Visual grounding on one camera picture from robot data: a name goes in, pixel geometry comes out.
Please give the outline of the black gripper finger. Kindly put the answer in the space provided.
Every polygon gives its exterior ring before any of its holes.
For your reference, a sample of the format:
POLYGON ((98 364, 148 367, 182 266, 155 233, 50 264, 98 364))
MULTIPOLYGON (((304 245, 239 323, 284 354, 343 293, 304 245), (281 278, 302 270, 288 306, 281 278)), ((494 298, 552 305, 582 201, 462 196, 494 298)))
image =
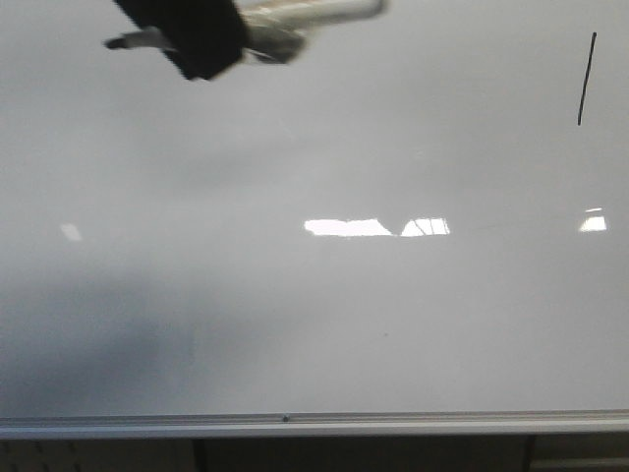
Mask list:
POLYGON ((210 81, 244 58, 246 25, 233 1, 118 1, 136 29, 112 48, 151 48, 187 80, 210 81))

